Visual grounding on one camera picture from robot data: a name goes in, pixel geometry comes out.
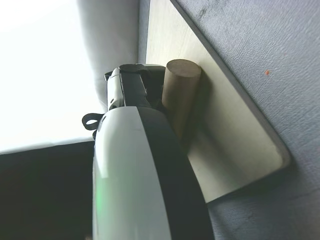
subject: brown cylinder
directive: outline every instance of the brown cylinder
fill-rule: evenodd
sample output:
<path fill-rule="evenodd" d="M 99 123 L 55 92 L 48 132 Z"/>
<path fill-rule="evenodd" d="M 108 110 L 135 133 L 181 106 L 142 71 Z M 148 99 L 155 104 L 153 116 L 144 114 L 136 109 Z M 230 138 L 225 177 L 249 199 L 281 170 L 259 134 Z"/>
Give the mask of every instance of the brown cylinder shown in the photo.
<path fill-rule="evenodd" d="M 179 139 L 184 133 L 200 75 L 201 68 L 189 60 L 172 60 L 165 68 L 162 104 Z"/>

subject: white backdrop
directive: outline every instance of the white backdrop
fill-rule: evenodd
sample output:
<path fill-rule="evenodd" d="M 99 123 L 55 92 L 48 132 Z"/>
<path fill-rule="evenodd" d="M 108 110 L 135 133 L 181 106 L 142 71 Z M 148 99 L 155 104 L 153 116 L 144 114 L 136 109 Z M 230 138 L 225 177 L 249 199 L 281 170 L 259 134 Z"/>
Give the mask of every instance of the white backdrop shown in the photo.
<path fill-rule="evenodd" d="M 93 67 L 94 42 L 84 40 L 79 17 L 84 11 L 73 0 L 1 1 L 0 154 L 92 139 L 82 116 L 104 112 L 95 86 L 119 62 L 108 66 L 109 55 L 105 69 Z"/>

